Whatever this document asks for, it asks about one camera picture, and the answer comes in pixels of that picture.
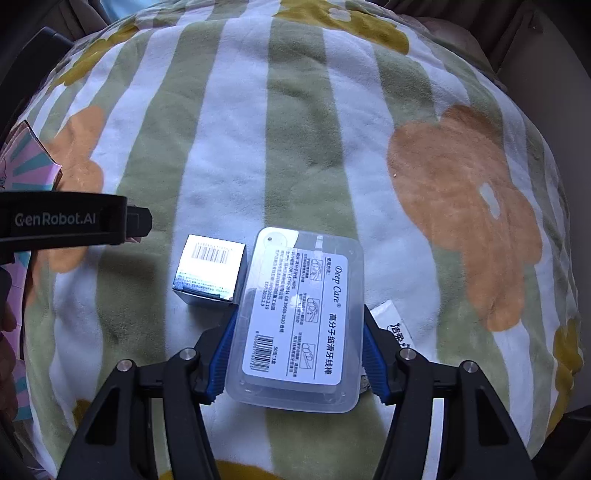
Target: barcode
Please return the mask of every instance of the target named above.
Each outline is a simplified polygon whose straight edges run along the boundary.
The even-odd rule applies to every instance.
[[[208,262],[226,263],[229,251],[227,248],[214,247],[208,244],[197,244],[193,249],[192,257]]]
[[[273,337],[255,335],[255,343],[252,349],[251,370],[269,372],[271,366],[271,353],[273,352]]]

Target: orange flower pattern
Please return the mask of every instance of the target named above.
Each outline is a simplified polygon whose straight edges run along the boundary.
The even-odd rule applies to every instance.
[[[452,106],[437,124],[413,121],[389,143],[388,168],[407,215],[430,242],[462,255],[467,297],[491,331],[519,322],[523,265],[539,262],[534,211],[513,185],[489,120]]]
[[[56,137],[44,145],[53,160],[61,165],[60,192],[100,193],[103,171],[90,159],[105,125],[103,111],[89,106],[73,115]],[[88,247],[57,248],[46,252],[49,267],[57,273],[73,270]]]

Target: green stripe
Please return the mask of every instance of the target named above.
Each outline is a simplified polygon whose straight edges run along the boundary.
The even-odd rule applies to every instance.
[[[394,128],[413,120],[436,123],[431,81],[422,65],[379,45],[374,53]]]
[[[74,102],[74,98],[76,98],[76,95],[78,95],[78,92],[88,80],[88,77],[89,73],[87,73],[84,78],[77,80],[72,85],[66,87],[56,99],[56,102],[51,107],[49,115],[47,116],[47,120],[37,135],[42,143],[51,142],[55,138],[60,129],[61,123],[66,118],[68,110]]]
[[[446,70],[461,81],[466,89],[471,107],[484,115],[495,128],[496,135],[492,140],[504,151],[503,117],[496,99],[482,86],[474,71],[464,60],[432,41],[425,40],[425,44],[443,62]],[[448,258],[449,252],[439,249],[439,252],[434,256],[441,259]],[[443,279],[441,277],[442,273],[439,272],[442,265],[436,260],[442,299],[439,325],[437,327],[437,353],[439,360],[443,363],[456,365],[459,361],[470,358],[482,364],[482,368],[486,372],[493,387],[495,387],[499,398],[505,404],[505,407],[509,408],[509,376],[505,361],[495,342],[493,333],[482,326],[478,319],[478,314],[466,297],[466,285],[463,271],[460,267],[462,259],[457,258],[457,262],[459,262],[457,267],[453,267],[449,260],[446,261],[448,262],[447,265],[450,271],[453,271],[455,268],[457,268],[457,271],[455,274],[447,273],[446,275],[449,275],[449,277]],[[454,285],[454,283],[457,283],[454,277],[455,275],[457,275],[456,278],[461,279],[459,282],[462,285],[461,291],[456,290],[459,287],[458,284]],[[445,306],[443,304],[446,299],[453,298],[457,302],[455,306],[456,311],[452,308],[453,305]],[[461,336],[458,336],[458,325],[462,325],[462,329],[464,327],[468,328],[469,333],[462,333]]]
[[[472,108],[484,114],[492,123],[492,125],[496,127],[498,132],[496,141],[498,142],[499,147],[504,151],[502,113],[494,96],[490,93],[490,91],[488,91],[487,88],[481,85],[473,70],[463,60],[455,56],[453,53],[445,50],[443,47],[438,46],[437,44],[428,43],[428,46],[431,47],[432,51],[443,62],[446,69],[455,74],[463,83],[468,93]],[[528,124],[531,125],[529,121],[526,121],[526,129],[528,129]],[[536,195],[536,197],[542,195],[547,198],[548,194],[545,190],[545,178],[540,177],[540,174],[543,174],[544,171],[542,170],[540,172],[540,169],[536,166],[536,164],[538,166],[543,166],[543,160],[542,162],[540,162],[539,159],[536,160],[536,157],[539,157],[540,154],[542,155],[541,158],[543,159],[543,147],[540,151],[540,147],[538,146],[536,147],[537,151],[534,151],[532,149],[533,144],[531,141],[530,132],[528,132],[527,138],[528,166],[534,195]],[[550,210],[548,210],[548,207],[542,206],[543,212],[552,212],[551,206],[549,204],[548,206],[550,207]],[[553,255],[553,263],[556,263],[555,255]],[[530,453],[536,453],[545,438],[545,431],[548,424],[548,418],[550,416],[550,388],[553,371],[553,359],[552,353],[546,348],[546,337],[542,319],[539,285],[534,267],[531,265],[524,267],[524,290],[525,298],[524,308],[521,313],[521,321],[530,338],[529,353],[533,373],[534,389],[532,406],[533,421],[527,448]]]
[[[105,111],[105,118],[107,118],[118,99],[129,86],[144,55],[150,35],[150,32],[137,35],[130,39],[121,48],[105,84],[93,99],[92,104],[101,106]],[[64,92],[68,89],[72,90],[72,87],[76,84],[82,84],[86,81],[87,77],[88,74],[84,80],[76,82],[66,88]],[[61,105],[58,105],[58,108],[55,108],[55,105],[54,108],[52,108],[54,117],[52,117],[50,122],[51,128],[49,130],[44,126],[43,129],[45,129],[46,132],[44,134],[42,133],[42,135],[49,137],[51,131],[57,130],[63,121],[63,117],[67,113],[73,98],[74,97],[70,92],[67,101],[62,100],[61,96],[56,100],[56,103],[62,103]],[[49,377],[49,367],[55,353],[55,338],[53,336],[55,314],[52,307],[55,277],[56,274],[47,269],[46,274],[39,285],[40,291],[46,301],[42,305],[39,305],[38,301],[36,301],[34,306],[27,308],[25,312],[27,325],[35,326],[31,328],[31,332],[27,330],[25,338],[28,347],[28,357],[30,359],[27,364],[27,375],[30,380],[29,391],[31,393],[31,398],[35,398],[33,405],[35,406],[39,418],[43,442],[56,465],[59,465],[66,451],[67,445],[71,440],[72,434],[67,427],[63,410],[54,398],[53,388]],[[34,375],[29,372],[31,368],[34,368]]]
[[[495,97],[480,83],[474,70],[470,68],[465,60],[435,42],[425,40],[425,44],[443,62],[446,70],[460,80],[468,94],[470,106],[484,115],[493,125],[497,133],[494,140],[499,148],[504,151],[503,115]]]
[[[207,20],[225,20],[240,17],[247,6],[248,0],[216,0],[213,11]]]
[[[272,22],[266,177],[267,225],[357,237],[318,27]]]
[[[527,136],[527,161],[531,177],[531,186],[534,197],[542,211],[542,224],[552,251],[552,267],[554,273],[554,303],[556,313],[561,325],[566,327],[567,317],[567,295],[569,294],[569,272],[565,272],[560,263],[560,254],[564,247],[563,240],[558,230],[558,223],[554,215],[554,210],[548,195],[546,176],[545,176],[545,154],[544,144],[538,129],[531,121],[523,116],[525,131]],[[541,323],[542,311],[537,312],[537,320]],[[538,452],[544,443],[547,431],[548,418],[550,416],[550,391],[552,383],[552,372],[554,369],[554,359],[551,352],[547,350],[546,338],[543,325],[538,327],[540,332],[537,334],[537,352],[532,359],[534,368],[534,418],[532,422],[530,441],[527,444],[530,455]]]
[[[554,358],[546,348],[540,289],[533,266],[524,267],[524,287],[525,303],[521,314],[521,323],[530,337],[530,358],[534,382],[534,405],[527,451],[530,456],[534,456],[544,443],[550,418],[550,391]]]
[[[117,189],[118,195],[149,208],[154,224],[141,248],[107,247],[100,259],[96,304],[103,330],[101,381],[121,358],[133,358],[140,365],[165,358],[165,302],[177,197],[223,26],[224,22],[201,22],[181,33]]]
[[[153,28],[173,27],[185,13],[188,0],[181,0],[174,5],[163,8],[152,21]]]
[[[540,136],[540,141],[543,142],[543,139],[542,139],[539,131],[538,131],[538,135]],[[556,185],[556,189],[557,189],[557,194],[558,194],[558,203],[559,203],[560,209],[563,212],[562,217],[563,217],[564,239],[562,240],[562,246],[564,247],[564,250],[566,252],[566,256],[569,259],[569,268],[568,268],[567,275],[569,277],[569,284],[570,284],[571,293],[576,301],[577,287],[574,283],[573,268],[572,268],[572,264],[570,262],[570,211],[569,211],[569,204],[566,199],[566,193],[564,192],[564,184],[562,182],[562,178],[560,176],[560,172],[558,171],[558,167],[554,161],[554,158],[552,156],[550,156],[549,158],[545,157],[545,148],[543,148],[542,151],[544,152],[545,162],[548,162],[548,163],[553,162],[554,163],[554,171],[556,172],[556,175],[557,175],[558,183]],[[567,313],[566,320],[569,320],[568,310],[566,313]]]
[[[37,100],[37,103],[29,112],[27,116],[27,122],[31,127],[33,127],[33,124],[35,123],[35,120],[37,120],[37,116],[39,115],[39,111],[41,111],[41,108],[43,108],[43,105],[45,105],[45,102],[51,95],[52,91],[52,88],[47,89],[47,91],[43,94],[41,98],[39,98],[39,100]]]
[[[268,61],[265,224],[356,238],[322,29],[273,20]],[[386,438],[371,395],[342,415],[265,416],[285,480],[366,478]]]
[[[437,324],[439,361],[459,365],[469,358],[486,372],[503,404],[509,407],[509,377],[492,332],[488,331],[466,295],[460,252],[431,245],[441,295]]]
[[[552,264],[554,270],[554,301],[560,324],[566,327],[566,296],[569,290],[568,273],[560,264],[560,253],[564,247],[558,231],[558,223],[554,216],[550,196],[548,195],[545,173],[544,144],[538,129],[524,116],[527,136],[527,163],[531,177],[531,187],[534,197],[542,211],[542,224],[550,240],[552,250]]]
[[[90,105],[99,106],[103,110],[105,119],[109,118],[113,108],[131,85],[153,33],[154,30],[139,33],[123,44],[104,84],[90,102]]]

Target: metal screw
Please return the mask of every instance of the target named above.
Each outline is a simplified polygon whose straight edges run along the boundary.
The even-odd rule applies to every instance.
[[[464,370],[469,374],[478,372],[478,364],[476,362],[473,362],[472,360],[468,360],[464,363]]]
[[[183,360],[191,360],[195,357],[195,355],[197,355],[197,352],[194,348],[186,348],[184,350],[181,350],[181,352],[179,353],[179,357]]]
[[[131,360],[121,360],[117,364],[117,370],[119,370],[120,372],[127,372],[127,370],[130,370],[132,366],[134,366],[134,364]]]
[[[405,360],[414,360],[417,357],[417,353],[412,348],[403,348],[400,350],[400,356]]]

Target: yellow flower pattern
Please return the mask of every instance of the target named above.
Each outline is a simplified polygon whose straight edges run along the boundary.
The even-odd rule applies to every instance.
[[[403,55],[406,55],[409,49],[407,36],[394,24],[370,13],[341,8],[324,0],[283,0],[281,11],[275,18],[342,30]]]
[[[216,460],[216,465],[222,480],[281,480],[278,476],[252,465],[241,465],[223,460]],[[159,480],[174,480],[172,472],[169,470],[160,475]]]
[[[61,83],[65,86],[69,86],[75,81],[84,78],[84,76],[95,67],[99,60],[105,56],[105,53],[117,44],[129,40],[137,32],[139,32],[138,27],[133,23],[126,23],[109,38],[99,38],[84,51],[82,56],[76,60],[76,62],[74,62],[72,68],[68,69],[54,80],[51,84],[51,88],[55,88]]]
[[[560,327],[554,334],[554,357],[558,360],[556,369],[558,398],[548,422],[548,435],[552,433],[562,415],[564,415],[573,389],[574,375],[583,368],[583,359],[579,354],[577,323],[576,320],[570,319],[565,326]]]

